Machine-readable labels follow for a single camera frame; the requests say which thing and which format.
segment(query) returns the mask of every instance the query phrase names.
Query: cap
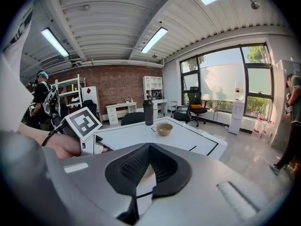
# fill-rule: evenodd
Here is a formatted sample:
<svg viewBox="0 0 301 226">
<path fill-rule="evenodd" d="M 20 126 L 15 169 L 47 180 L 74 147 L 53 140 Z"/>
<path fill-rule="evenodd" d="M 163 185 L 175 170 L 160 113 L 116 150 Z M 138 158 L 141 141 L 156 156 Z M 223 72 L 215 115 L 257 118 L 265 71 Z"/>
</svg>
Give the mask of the cap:
<svg viewBox="0 0 301 226">
<path fill-rule="evenodd" d="M 48 80 L 48 75 L 46 74 L 46 72 L 44 70 L 40 70 L 37 72 L 36 80 L 34 81 L 35 84 L 38 84 L 39 75 L 42 75 L 43 77 L 45 77 L 46 80 Z"/>
<path fill-rule="evenodd" d="M 289 78 L 291 78 L 293 76 L 292 73 L 289 73 L 287 76 L 286 76 L 286 84 L 285 84 L 285 87 L 288 88 L 288 84 L 287 84 L 287 81 Z"/>
</svg>

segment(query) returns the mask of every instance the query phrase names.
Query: white ceiling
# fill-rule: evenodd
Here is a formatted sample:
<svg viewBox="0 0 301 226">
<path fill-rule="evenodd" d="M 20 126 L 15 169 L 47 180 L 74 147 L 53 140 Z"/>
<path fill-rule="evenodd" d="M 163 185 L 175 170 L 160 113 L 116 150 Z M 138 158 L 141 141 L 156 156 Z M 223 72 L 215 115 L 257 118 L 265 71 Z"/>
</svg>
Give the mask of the white ceiling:
<svg viewBox="0 0 301 226">
<path fill-rule="evenodd" d="M 200 0 L 36 0 L 23 49 L 21 79 L 32 79 L 40 68 L 53 73 L 71 67 L 40 34 L 46 27 L 68 50 L 71 60 L 160 63 L 162 58 L 216 34 L 249 26 L 288 26 L 269 0 L 256 1 L 260 3 L 258 10 L 251 8 L 249 0 L 219 0 L 207 6 Z M 168 33 L 147 54 L 141 53 L 161 26 Z"/>
</svg>

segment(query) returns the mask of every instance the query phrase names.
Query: black cable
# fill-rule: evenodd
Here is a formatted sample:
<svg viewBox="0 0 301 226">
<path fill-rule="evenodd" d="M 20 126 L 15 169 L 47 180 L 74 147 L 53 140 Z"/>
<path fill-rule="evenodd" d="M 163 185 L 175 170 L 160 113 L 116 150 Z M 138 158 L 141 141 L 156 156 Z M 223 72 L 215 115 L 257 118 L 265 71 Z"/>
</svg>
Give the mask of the black cable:
<svg viewBox="0 0 301 226">
<path fill-rule="evenodd" d="M 47 141 L 55 134 L 57 133 L 59 130 L 63 129 L 65 126 L 67 126 L 68 123 L 64 123 L 61 127 L 57 128 L 57 129 L 53 129 L 49 134 L 48 136 L 45 138 L 45 140 L 43 141 L 42 145 L 41 146 L 45 146 Z"/>
</svg>

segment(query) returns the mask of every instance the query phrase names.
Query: pants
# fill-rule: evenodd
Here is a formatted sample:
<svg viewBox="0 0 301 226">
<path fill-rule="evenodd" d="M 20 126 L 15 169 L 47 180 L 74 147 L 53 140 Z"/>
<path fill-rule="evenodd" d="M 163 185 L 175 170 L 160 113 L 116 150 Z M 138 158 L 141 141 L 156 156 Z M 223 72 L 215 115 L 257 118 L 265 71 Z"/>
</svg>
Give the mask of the pants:
<svg viewBox="0 0 301 226">
<path fill-rule="evenodd" d="M 52 131 L 53 126 L 51 124 L 50 117 L 44 122 L 40 124 L 40 130 Z"/>
<path fill-rule="evenodd" d="M 297 153 L 301 152 L 301 125 L 296 123 L 292 123 L 291 125 L 292 129 L 287 148 L 280 161 L 276 164 L 278 169 L 281 169 L 284 165 L 288 164 Z"/>
</svg>

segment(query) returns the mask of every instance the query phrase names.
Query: black water bottle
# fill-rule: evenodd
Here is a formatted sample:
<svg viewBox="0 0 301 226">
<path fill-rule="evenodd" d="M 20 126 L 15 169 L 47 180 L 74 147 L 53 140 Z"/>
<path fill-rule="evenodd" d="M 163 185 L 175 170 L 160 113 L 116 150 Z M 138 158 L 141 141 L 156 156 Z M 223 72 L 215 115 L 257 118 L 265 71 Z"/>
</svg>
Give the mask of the black water bottle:
<svg viewBox="0 0 301 226">
<path fill-rule="evenodd" d="M 143 102 L 145 125 L 150 126 L 154 123 L 154 103 L 151 100 Z"/>
</svg>

